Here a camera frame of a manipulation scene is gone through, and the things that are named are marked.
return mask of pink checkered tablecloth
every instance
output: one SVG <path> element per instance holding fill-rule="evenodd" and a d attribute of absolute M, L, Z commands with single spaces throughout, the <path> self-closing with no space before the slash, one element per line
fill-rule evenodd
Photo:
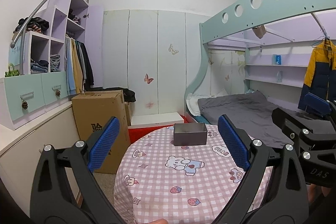
<path fill-rule="evenodd" d="M 190 147 L 172 144 L 173 129 L 142 137 L 121 161 L 114 207 L 127 223 L 211 223 L 243 178 L 217 126 L 207 125 L 206 145 Z M 250 209 L 260 206 L 271 172 L 267 167 Z"/>

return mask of white pillow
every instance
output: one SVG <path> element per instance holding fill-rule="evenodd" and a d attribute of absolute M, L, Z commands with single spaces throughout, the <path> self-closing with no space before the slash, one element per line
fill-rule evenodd
<path fill-rule="evenodd" d="M 223 89 L 220 93 L 217 95 L 194 95 L 192 93 L 189 93 L 186 99 L 187 107 L 190 111 L 190 113 L 194 116 L 200 116 L 200 108 L 198 107 L 198 99 L 201 98 L 214 98 L 214 97 L 219 97 L 219 96 L 226 96 L 228 93 L 226 92 L 225 89 Z"/>

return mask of drawer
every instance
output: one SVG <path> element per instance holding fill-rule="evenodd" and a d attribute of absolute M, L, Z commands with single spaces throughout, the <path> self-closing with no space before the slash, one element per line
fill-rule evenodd
<path fill-rule="evenodd" d="M 41 74 L 20 75 L 5 78 L 7 104 L 12 120 L 44 106 Z M 28 103 L 28 109 L 22 108 L 22 100 Z"/>
<path fill-rule="evenodd" d="M 65 71 L 43 73 L 41 77 L 45 105 L 68 96 Z M 59 97 L 56 96 L 57 90 L 60 91 Z"/>

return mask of gray bedsheet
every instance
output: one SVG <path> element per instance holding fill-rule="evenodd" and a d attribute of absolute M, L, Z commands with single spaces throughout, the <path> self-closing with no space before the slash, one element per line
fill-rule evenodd
<path fill-rule="evenodd" d="M 272 122 L 272 111 L 279 106 L 268 102 L 259 91 L 199 99 L 198 106 L 201 114 L 211 124 L 217 124 L 218 118 L 226 114 L 237 128 L 244 129 L 250 136 L 260 139 L 267 146 L 282 148 L 286 143 L 293 144 Z M 314 133 L 335 133 L 329 121 L 303 118 L 300 117 L 301 113 L 284 110 L 296 115 L 297 119 L 313 129 Z"/>

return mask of metal handrail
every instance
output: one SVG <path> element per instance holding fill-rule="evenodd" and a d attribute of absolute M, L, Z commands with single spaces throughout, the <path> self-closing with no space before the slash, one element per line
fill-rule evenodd
<path fill-rule="evenodd" d="M 24 22 L 24 24 L 21 26 L 18 34 L 16 35 L 16 37 L 14 38 L 14 40 L 11 42 L 10 47 L 14 48 L 17 40 L 19 39 L 20 35 L 22 34 L 22 38 L 21 38 L 21 44 L 20 44 L 20 67 L 19 67 L 19 72 L 20 75 L 23 75 L 23 57 L 24 57 L 24 49 L 25 49 L 25 37 L 26 37 L 26 28 L 28 23 L 30 22 L 30 20 L 33 18 L 33 16 L 38 12 L 38 10 L 41 9 L 41 7 L 47 2 L 48 0 L 43 0 L 38 7 L 36 7 L 36 9 L 31 13 L 31 15 L 26 19 L 26 21 Z"/>

